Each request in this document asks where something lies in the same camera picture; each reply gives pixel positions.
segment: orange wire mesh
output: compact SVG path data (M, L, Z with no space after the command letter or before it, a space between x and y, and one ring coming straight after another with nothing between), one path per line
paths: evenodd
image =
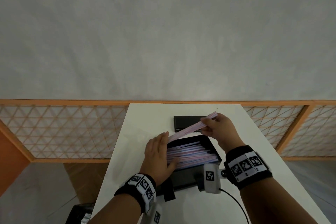
M110 158L127 108L0 105L0 119L36 158Z
M281 156L336 156L336 106L316 106Z
M245 106L244 109L275 148L303 106Z

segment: box of straws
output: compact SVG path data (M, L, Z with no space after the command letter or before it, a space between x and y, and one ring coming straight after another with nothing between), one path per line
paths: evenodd
M174 191L197 185L196 177L203 176L205 163L220 164L222 159L207 136L199 135L178 139L167 145L167 163L178 157L179 164L170 176ZM162 195L157 188L157 195Z

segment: pink straw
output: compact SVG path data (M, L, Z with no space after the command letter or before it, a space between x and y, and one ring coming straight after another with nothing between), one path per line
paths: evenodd
M209 118L209 119L212 119L214 117L217 116L217 112L213 112L212 114L209 114L206 118ZM199 130L200 128L204 128L206 127L206 125L204 123L202 123L201 121L195 123L194 125L191 125L190 127L187 127L173 135L171 135L170 137L168 137L168 143L176 140L176 139L180 139L181 137L189 134L189 133L192 133L196 130Z

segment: black cable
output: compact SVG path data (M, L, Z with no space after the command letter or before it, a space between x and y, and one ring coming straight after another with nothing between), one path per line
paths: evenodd
M240 205L240 203L237 201L237 199L235 199L229 192L226 192L225 190L223 190L223 189L221 189L221 188L219 188L219 190L222 191L222 192L225 192L226 194L228 194L230 197L232 197L232 198L237 202L237 204L240 206L241 210L243 211L243 213L244 213L244 215L245 215L245 218L246 218L246 220L247 220L247 224L250 224L250 222L249 222L249 218L247 218L247 215L246 215L244 209L242 208L242 206Z

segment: tabletop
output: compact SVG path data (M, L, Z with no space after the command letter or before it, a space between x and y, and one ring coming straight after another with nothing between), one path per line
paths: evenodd
M262 156L273 177L319 224L330 224L242 106L230 104L130 104L92 216L112 199L121 183L140 170L148 140L167 130L174 133L174 116L206 116L214 111L232 120L241 139ZM210 140L225 159L225 152L216 140ZM221 179L221 188L243 205L238 189L228 180ZM169 202L164 202L163 196L157 197L163 208L163 223L246 223L238 204L225 193L209 194L192 187L176 191L175 196Z

